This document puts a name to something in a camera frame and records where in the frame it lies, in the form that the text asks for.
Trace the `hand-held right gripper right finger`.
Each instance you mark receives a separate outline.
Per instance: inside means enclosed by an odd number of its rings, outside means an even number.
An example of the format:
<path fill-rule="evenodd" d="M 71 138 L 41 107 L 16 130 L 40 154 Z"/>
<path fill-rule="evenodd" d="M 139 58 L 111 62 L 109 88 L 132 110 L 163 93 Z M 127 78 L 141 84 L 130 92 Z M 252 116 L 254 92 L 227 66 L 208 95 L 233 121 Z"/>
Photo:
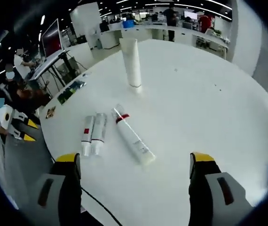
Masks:
<path fill-rule="evenodd" d="M 237 226 L 252 210 L 245 189 L 214 158 L 190 154 L 190 226 Z"/>

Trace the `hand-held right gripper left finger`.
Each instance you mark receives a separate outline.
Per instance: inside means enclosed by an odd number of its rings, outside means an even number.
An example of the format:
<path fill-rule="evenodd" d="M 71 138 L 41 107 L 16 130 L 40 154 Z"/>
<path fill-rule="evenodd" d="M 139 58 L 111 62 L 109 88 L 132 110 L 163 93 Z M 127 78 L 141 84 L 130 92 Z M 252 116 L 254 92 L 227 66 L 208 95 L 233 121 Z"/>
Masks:
<path fill-rule="evenodd" d="M 31 190 L 29 219 L 33 225 L 80 225 L 80 179 L 80 154 L 58 157 L 50 172 L 41 175 Z"/>

